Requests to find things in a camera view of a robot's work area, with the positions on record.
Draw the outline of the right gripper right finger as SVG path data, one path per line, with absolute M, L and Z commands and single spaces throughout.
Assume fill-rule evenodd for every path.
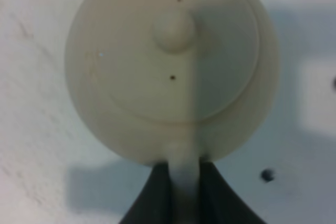
M 197 223 L 265 223 L 235 193 L 213 162 L 200 158 L 198 164 Z

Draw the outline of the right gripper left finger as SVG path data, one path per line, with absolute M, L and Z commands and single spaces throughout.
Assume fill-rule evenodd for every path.
M 120 223 L 172 223 L 171 191 L 168 165 L 166 163 L 154 165 L 142 191 Z

